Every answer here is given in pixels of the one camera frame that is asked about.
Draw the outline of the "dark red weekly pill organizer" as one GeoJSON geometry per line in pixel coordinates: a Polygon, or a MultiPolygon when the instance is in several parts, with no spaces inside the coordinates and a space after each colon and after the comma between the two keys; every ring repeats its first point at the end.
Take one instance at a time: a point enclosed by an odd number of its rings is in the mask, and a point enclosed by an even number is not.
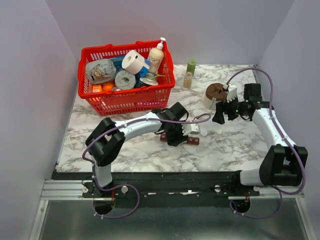
{"type": "MultiPolygon", "coordinates": [[[[162,133],[162,134],[160,135],[160,141],[161,141],[161,142],[168,142],[165,133],[162,133]]],[[[192,137],[192,136],[190,136],[190,137],[188,138],[188,140],[183,141],[182,144],[184,144],[184,145],[198,146],[198,145],[200,144],[200,139],[199,139],[198,137],[192,137]]]]}

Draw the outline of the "white pill bottle cap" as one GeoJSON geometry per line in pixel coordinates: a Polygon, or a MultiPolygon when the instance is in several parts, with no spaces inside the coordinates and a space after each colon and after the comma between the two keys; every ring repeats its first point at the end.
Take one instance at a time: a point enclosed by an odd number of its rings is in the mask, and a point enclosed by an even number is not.
{"type": "Polygon", "coordinates": [[[202,129],[202,130],[200,131],[200,134],[205,137],[205,136],[208,135],[208,131],[205,130],[205,129],[202,129]]]}

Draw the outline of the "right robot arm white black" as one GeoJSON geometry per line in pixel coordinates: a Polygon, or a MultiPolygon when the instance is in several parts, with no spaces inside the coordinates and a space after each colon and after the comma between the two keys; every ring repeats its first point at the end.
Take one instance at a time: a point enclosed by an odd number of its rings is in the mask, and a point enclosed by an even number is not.
{"type": "Polygon", "coordinates": [[[241,196],[248,186],[298,186],[302,183],[302,168],[305,167],[308,151],[297,146],[280,125],[273,106],[264,101],[259,83],[244,86],[243,101],[238,100],[237,87],[233,84],[219,83],[215,94],[222,96],[215,103],[215,115],[212,121],[223,125],[224,116],[233,121],[237,117],[252,121],[259,129],[268,147],[260,167],[242,170],[239,178],[230,183],[230,191],[241,196]]]}

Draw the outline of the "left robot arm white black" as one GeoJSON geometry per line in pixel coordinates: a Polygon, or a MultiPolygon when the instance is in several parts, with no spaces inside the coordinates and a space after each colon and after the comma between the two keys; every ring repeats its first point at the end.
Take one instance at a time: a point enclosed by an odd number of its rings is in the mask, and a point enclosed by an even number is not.
{"type": "Polygon", "coordinates": [[[148,133],[164,133],[169,146],[176,147],[187,141],[183,125],[175,123],[184,116],[188,117],[189,112],[177,102],[170,108],[153,109],[144,116],[134,118],[132,124],[104,118],[85,141],[94,162],[93,179],[96,183],[93,191],[101,198],[110,194],[110,183],[113,181],[111,165],[126,141],[148,133]]]}

